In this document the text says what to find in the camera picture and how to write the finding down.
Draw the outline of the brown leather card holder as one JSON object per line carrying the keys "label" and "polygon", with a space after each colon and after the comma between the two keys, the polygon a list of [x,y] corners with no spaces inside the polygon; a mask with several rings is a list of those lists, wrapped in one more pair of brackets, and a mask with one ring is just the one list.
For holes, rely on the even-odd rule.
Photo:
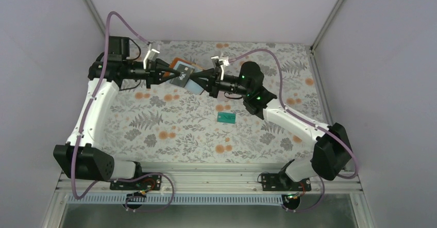
{"label": "brown leather card holder", "polygon": [[203,71],[202,67],[181,58],[174,58],[170,67],[180,72],[178,77],[170,80],[170,84],[184,88],[192,94],[202,94],[204,91],[203,88],[199,84],[190,80],[191,74]]}

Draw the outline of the teal grey credit card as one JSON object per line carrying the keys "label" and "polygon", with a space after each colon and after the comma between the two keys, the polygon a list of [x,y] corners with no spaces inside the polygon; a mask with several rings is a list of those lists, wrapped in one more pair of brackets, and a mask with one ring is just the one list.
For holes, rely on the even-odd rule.
{"label": "teal grey credit card", "polygon": [[228,112],[218,112],[216,121],[220,123],[235,124],[236,114]]}

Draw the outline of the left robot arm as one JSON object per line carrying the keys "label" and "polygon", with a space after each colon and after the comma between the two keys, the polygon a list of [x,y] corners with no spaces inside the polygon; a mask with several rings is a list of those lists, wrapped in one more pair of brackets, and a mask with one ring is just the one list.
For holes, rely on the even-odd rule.
{"label": "left robot arm", "polygon": [[129,59],[127,37],[109,38],[108,56],[99,55],[90,66],[86,100],[72,134],[65,144],[56,145],[53,156],[70,179],[108,181],[123,179],[130,189],[143,184],[139,163],[118,160],[101,150],[104,126],[110,107],[124,80],[141,80],[147,88],[159,85],[179,73],[158,58],[160,45],[148,44],[144,59]]}

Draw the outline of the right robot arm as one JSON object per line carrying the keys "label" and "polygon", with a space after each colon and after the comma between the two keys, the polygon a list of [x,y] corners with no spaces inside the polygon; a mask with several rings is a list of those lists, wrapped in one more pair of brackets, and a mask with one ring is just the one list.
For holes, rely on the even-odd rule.
{"label": "right robot arm", "polygon": [[284,190],[292,190],[299,181],[313,176],[332,181],[352,158],[344,126],[317,122],[287,107],[263,86],[264,74],[255,62],[243,63],[238,76],[224,74],[222,68],[217,67],[193,73],[190,80],[211,97],[217,97],[219,92],[240,95],[251,115],[279,125],[313,146],[312,157],[295,159],[285,167],[285,173],[279,177]]}

